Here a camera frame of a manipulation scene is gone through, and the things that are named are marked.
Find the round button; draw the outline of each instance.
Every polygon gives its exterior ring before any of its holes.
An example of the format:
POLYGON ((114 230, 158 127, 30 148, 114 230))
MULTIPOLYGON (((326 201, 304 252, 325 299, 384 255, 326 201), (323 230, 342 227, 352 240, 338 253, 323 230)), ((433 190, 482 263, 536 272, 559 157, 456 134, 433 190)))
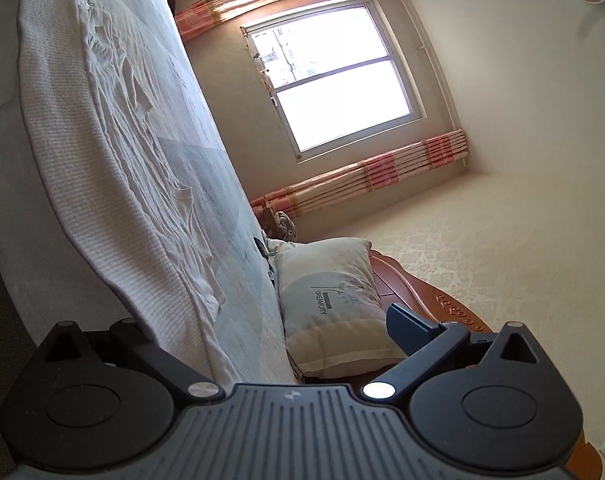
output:
POLYGON ((463 397, 471 420, 488 428, 519 428, 530 422, 538 406, 534 397, 511 386, 483 386, 463 397))
POLYGON ((89 428, 109 420, 119 405, 119 397, 109 388, 78 384, 53 394, 47 401, 46 412, 60 426, 89 428))
POLYGON ((187 391, 192 397, 206 399, 207 397, 218 395, 220 387, 218 384, 210 383, 209 381, 201 381, 199 383, 190 384, 187 391))

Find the bedsheet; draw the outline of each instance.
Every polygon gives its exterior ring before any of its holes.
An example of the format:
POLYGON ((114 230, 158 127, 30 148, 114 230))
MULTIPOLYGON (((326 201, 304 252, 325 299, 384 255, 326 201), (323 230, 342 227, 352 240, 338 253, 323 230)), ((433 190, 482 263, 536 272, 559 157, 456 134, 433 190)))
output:
POLYGON ((0 0, 0 270, 39 344, 61 319, 103 330, 128 313, 70 244, 38 174, 21 112, 18 3, 0 0))
POLYGON ((20 0, 18 30, 25 131, 70 245, 226 388, 295 382, 262 234, 166 0, 20 0))

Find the wooden bed frame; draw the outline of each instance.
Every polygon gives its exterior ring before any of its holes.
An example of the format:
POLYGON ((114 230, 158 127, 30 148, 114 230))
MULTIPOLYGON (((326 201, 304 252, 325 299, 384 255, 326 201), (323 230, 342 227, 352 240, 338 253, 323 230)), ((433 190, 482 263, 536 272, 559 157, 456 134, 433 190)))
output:
MULTIPOLYGON (((439 288, 412 276, 396 260, 378 251, 370 251, 369 260, 381 297, 381 306, 387 311, 391 303, 404 303, 414 312, 436 322, 455 320, 464 323, 474 332, 492 332, 489 326, 460 301, 439 288)), ((308 378, 309 383, 348 383, 354 391, 372 381, 390 367, 359 376, 339 379, 308 378)), ((598 451, 585 442, 584 431, 574 446, 566 464, 567 469, 579 480, 599 480, 603 464, 598 451)))

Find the metal screw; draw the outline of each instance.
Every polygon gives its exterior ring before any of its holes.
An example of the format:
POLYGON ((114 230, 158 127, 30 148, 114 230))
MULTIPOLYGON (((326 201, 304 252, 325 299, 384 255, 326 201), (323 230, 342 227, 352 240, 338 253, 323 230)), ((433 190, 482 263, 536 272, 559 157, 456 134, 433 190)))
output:
POLYGON ((218 384, 210 383, 209 381, 200 381, 199 383, 190 384, 187 391, 192 397, 206 399, 207 397, 218 395, 220 386, 218 386, 218 384))

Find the window pane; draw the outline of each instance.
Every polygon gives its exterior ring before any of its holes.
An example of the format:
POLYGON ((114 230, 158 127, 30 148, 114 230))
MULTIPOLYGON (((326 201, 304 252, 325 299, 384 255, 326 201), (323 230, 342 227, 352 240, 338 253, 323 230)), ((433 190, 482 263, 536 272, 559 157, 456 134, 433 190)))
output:
POLYGON ((278 92, 303 152, 410 113, 391 61, 381 61, 278 92))
POLYGON ((251 36, 275 88, 387 56, 366 7, 323 12, 251 36))

